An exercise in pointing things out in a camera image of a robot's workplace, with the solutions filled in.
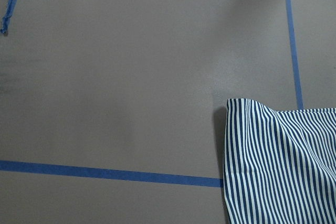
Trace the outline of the striped polo shirt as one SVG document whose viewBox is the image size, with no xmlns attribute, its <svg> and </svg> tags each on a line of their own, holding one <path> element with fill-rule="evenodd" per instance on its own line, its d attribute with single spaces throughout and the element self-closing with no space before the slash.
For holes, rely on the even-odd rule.
<svg viewBox="0 0 336 224">
<path fill-rule="evenodd" d="M 335 109 L 229 99 L 223 175 L 230 223 L 335 223 Z"/>
</svg>

